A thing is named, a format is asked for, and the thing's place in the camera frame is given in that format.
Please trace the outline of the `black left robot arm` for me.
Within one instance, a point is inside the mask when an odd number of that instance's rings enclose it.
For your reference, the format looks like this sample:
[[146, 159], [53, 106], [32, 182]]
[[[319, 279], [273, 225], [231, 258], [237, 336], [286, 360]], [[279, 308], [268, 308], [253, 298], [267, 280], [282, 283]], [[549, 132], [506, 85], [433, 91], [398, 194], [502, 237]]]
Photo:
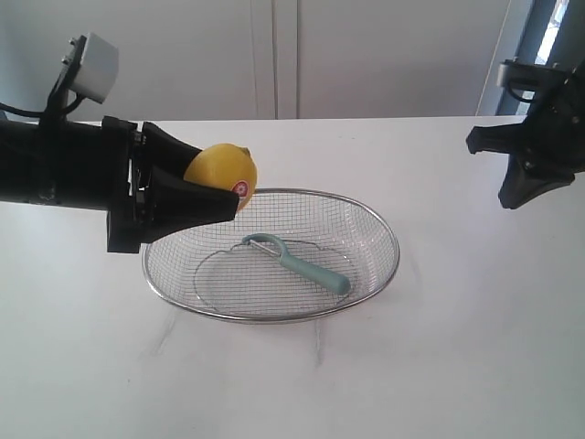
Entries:
[[185, 181], [199, 149], [153, 123], [1, 123], [1, 199], [107, 213], [107, 250], [233, 220], [233, 192]]

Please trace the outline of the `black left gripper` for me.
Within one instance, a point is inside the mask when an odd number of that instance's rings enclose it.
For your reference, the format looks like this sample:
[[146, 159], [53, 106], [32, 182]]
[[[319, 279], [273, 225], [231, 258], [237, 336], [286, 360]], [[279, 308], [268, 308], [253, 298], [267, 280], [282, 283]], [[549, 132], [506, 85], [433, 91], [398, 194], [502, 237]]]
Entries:
[[112, 152], [112, 191], [106, 216], [110, 253], [138, 253], [141, 219], [136, 213], [139, 165], [153, 168], [145, 190], [144, 242], [202, 225], [233, 220], [239, 197], [230, 191], [203, 187], [183, 180], [191, 162], [202, 150], [184, 143], [151, 122], [138, 124], [105, 116], [102, 140]]

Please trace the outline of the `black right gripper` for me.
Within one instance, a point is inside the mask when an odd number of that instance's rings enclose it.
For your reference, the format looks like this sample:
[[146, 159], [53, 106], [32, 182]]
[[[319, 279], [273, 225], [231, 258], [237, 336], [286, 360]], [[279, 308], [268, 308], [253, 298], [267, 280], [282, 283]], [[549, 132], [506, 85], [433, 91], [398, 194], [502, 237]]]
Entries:
[[569, 186], [575, 180], [573, 173], [584, 171], [584, 68], [575, 68], [544, 94], [524, 125], [475, 126], [465, 142], [473, 155], [522, 155], [529, 149], [524, 126], [535, 142], [535, 154], [561, 170], [509, 157], [498, 192], [504, 209], [518, 209], [551, 190]]

